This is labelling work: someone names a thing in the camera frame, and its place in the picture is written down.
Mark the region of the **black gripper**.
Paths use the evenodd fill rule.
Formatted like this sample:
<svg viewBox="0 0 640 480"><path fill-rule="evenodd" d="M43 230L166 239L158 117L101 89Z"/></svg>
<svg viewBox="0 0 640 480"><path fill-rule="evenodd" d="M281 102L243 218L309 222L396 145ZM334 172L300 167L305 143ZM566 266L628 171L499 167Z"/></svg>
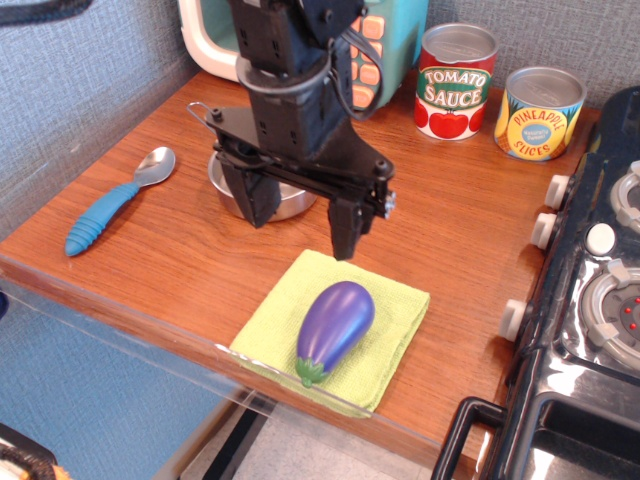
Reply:
<svg viewBox="0 0 640 480"><path fill-rule="evenodd" d="M280 183L329 199L333 256L349 260L371 219L395 206L390 160L362 140L352 119L350 65L317 64L299 75L240 64L247 107L212 109L217 158L242 216L263 227L280 205Z"/></svg>

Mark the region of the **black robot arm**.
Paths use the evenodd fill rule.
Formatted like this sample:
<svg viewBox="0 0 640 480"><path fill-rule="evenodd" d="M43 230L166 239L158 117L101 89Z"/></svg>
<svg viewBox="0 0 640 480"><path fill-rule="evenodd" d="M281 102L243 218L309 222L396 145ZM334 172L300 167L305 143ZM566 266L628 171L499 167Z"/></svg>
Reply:
<svg viewBox="0 0 640 480"><path fill-rule="evenodd" d="M247 108L213 109L207 126L242 216L265 225L291 185L329 201L333 256L353 257L375 217L395 205L393 163L354 130L372 107L353 107L351 52L379 55L352 23L362 1L233 1L240 56L236 73Z"/></svg>

